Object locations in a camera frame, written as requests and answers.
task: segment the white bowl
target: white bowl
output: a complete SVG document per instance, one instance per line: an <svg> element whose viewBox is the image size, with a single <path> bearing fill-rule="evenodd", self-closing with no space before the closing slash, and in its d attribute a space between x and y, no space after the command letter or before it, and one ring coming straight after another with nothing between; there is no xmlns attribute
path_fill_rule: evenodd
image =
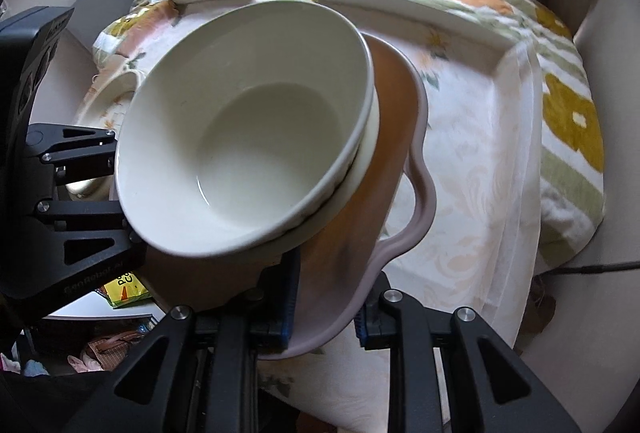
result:
<svg viewBox="0 0 640 433"><path fill-rule="evenodd" d="M139 70L126 70L111 77L94 96L83 101L75 117L75 126L113 129L116 136L134 93L145 80ZM112 177L91 178L66 185L74 200L107 200Z"/></svg>
<svg viewBox="0 0 640 433"><path fill-rule="evenodd" d="M356 154L373 93L369 49L328 7L229 12L151 70L120 132L116 185L156 249L216 257L299 225Z"/></svg>

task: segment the black cable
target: black cable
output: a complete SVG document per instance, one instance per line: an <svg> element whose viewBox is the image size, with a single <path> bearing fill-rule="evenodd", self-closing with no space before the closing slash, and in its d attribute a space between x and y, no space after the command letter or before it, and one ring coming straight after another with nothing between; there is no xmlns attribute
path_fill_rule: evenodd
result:
<svg viewBox="0 0 640 433"><path fill-rule="evenodd" d="M558 267L547 274L602 274L604 272L623 272L640 269L640 261L610 263L609 265L585 265L584 267Z"/></svg>

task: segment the metal screw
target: metal screw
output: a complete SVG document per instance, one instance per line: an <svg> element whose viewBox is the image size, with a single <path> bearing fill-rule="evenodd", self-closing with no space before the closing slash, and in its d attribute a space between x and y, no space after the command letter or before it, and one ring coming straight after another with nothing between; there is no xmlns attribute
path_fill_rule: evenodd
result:
<svg viewBox="0 0 640 433"><path fill-rule="evenodd" d="M178 305L177 307L172 308L169 314L176 321L180 321L189 317L191 309L187 305Z"/></svg>
<svg viewBox="0 0 640 433"><path fill-rule="evenodd" d="M402 292L394 288L385 291L382 295L390 303L398 303L399 301L402 301Z"/></svg>
<svg viewBox="0 0 640 433"><path fill-rule="evenodd" d="M261 301L262 298L264 298L264 290L261 288L250 288L244 293L244 299L247 301Z"/></svg>
<svg viewBox="0 0 640 433"><path fill-rule="evenodd" d="M473 308L469 307L459 308L456 312L456 315L458 316L458 319L460 321L473 321L474 319L476 319L476 313L474 312Z"/></svg>

